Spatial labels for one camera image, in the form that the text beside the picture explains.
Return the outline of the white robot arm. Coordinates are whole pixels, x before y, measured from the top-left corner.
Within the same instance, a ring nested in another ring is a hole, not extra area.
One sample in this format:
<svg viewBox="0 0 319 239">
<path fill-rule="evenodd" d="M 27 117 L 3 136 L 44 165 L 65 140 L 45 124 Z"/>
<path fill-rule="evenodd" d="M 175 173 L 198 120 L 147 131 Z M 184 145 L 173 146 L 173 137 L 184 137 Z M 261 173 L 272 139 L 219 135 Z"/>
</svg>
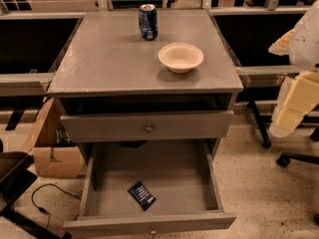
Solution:
<svg viewBox="0 0 319 239">
<path fill-rule="evenodd" d="M 292 133 L 315 107 L 319 105 L 319 1 L 273 43 L 268 52 L 289 56 L 291 65 L 301 73 L 294 79 L 286 78 L 278 95 L 278 105 L 272 115 L 270 133 L 285 137 Z"/>
</svg>

